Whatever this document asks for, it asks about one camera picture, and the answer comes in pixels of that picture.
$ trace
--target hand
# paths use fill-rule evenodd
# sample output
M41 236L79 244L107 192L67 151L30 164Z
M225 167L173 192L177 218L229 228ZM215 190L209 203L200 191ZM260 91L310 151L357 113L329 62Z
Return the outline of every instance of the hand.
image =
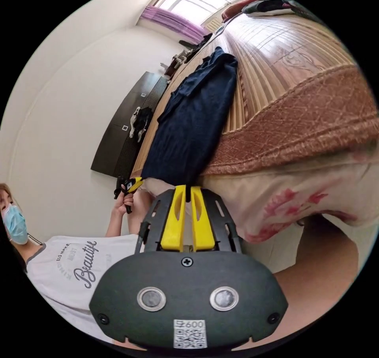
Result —
M126 213L126 206L133 206L133 194L129 193L125 195L122 191L118 195L116 202L114 204L113 210L120 213L121 215L124 215Z

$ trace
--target bed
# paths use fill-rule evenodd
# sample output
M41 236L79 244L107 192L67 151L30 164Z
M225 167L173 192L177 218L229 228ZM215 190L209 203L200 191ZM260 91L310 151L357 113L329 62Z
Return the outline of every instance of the bed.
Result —
M374 98L337 37L297 15L240 14L182 65L158 104L132 176L141 173L171 92L217 46L238 60L237 89L199 184L223 197L239 235L262 242L316 212L350 225L376 222ZM145 182L153 195L170 187Z

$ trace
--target person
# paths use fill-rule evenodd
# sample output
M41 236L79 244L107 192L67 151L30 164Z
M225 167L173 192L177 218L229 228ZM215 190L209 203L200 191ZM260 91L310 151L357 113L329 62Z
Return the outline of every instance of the person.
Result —
M46 302L73 326L108 343L115 343L96 324L89 303L102 274L114 263L134 254L139 224L151 203L147 192L120 193L111 210L105 237L54 236L43 244L28 238L27 223L10 188L0 183L3 223L14 252L31 283ZM133 209L129 230L121 236L126 206ZM138 349L126 341L122 346Z
M3 216L12 197L10 192L0 190L0 198L4 199ZM28 251L23 250L25 245L13 242L26 263L29 279L46 301L78 329L101 340L109 342L88 309L94 287L112 263L134 253L140 223L152 201L144 190L127 196L120 193L105 238L53 237ZM128 215L130 235L120 236L124 204L131 205L133 212ZM271 336L249 341L236 350L276 341L311 324L339 301L356 278L356 244L322 215L309 216L303 224L295 264L274 273L287 298L287 312ZM124 343L112 342L141 349L127 339Z

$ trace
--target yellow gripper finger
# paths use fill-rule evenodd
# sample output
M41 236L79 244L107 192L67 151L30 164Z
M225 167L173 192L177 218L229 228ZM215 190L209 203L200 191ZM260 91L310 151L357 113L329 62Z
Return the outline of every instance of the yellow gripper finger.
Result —
M191 187L191 205L193 250L211 250L215 241L200 187Z
M186 186L176 186L161 239L161 247L164 250L183 251L185 213Z
M133 193L135 192L138 187L140 187L141 185L143 184L143 180L141 177L136 177L136 178L133 178L129 181L128 185L126 186L126 191L128 193Z

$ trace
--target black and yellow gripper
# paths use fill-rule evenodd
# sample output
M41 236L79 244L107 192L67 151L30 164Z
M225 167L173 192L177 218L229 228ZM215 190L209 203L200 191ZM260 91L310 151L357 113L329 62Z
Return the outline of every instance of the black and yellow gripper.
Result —
M128 193L135 193L142 184L143 180L141 177L126 180L122 176L119 176L117 178L116 189L114 190L114 198L117 199L120 192L123 192L125 195ZM131 213L131 207L128 205L126 206L126 213Z
M214 192L190 188L193 251L241 252L236 227L221 197ZM141 223L136 251L183 252L186 186L176 186L157 196Z
M139 183L136 178L129 191ZM190 246L183 245L186 210ZM199 356L197 349L203 349L201 356L216 356L260 341L273 334L287 307L272 272L241 252L221 197L189 186L154 199L134 254L103 274L89 303L109 338L127 338L164 357Z

